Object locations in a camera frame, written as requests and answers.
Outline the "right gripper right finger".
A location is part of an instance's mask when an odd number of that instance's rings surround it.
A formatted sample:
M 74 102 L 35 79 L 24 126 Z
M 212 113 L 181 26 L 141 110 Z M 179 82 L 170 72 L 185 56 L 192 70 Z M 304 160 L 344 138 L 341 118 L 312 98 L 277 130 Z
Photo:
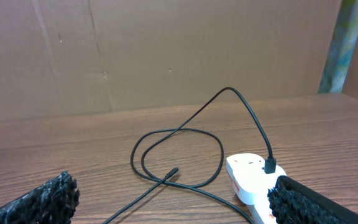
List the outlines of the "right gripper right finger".
M 278 224 L 358 224 L 358 214 L 281 175 L 267 194 Z

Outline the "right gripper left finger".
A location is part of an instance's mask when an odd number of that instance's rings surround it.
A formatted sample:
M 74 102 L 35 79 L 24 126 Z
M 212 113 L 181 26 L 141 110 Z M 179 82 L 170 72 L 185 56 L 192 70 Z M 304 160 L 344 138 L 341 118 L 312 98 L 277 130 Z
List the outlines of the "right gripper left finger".
M 70 224 L 79 205 L 77 181 L 67 171 L 0 207 L 0 224 Z

